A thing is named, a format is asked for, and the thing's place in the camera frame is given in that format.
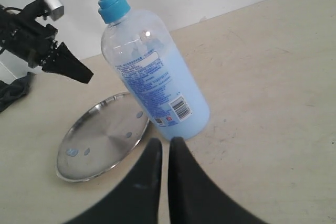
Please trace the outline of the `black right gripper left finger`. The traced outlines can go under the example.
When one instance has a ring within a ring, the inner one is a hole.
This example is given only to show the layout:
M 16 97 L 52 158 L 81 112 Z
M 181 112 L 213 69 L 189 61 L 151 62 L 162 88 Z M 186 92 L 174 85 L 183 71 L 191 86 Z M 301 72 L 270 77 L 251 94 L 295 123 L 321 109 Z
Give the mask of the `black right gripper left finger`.
M 67 223 L 158 223 L 162 144 L 149 140 L 125 178 L 98 203 Z

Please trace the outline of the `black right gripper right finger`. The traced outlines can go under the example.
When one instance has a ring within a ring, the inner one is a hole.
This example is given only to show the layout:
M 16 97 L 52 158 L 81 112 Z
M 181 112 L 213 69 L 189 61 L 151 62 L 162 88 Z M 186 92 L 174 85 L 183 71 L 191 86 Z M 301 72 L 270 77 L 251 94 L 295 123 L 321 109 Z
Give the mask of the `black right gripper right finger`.
M 209 178 L 181 137 L 170 142 L 167 189 L 170 223 L 265 223 Z

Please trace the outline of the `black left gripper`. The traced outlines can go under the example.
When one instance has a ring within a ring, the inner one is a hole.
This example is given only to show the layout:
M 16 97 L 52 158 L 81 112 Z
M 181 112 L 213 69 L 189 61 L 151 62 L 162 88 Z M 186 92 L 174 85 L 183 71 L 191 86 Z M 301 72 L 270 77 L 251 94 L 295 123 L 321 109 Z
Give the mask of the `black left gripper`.
M 93 72 L 78 60 L 62 42 L 56 47 L 58 29 L 51 24 L 42 25 L 38 17 L 46 20 L 42 0 L 35 0 L 24 8 L 1 5 L 1 52 L 9 51 L 28 63 L 30 68 L 55 73 L 88 84 Z

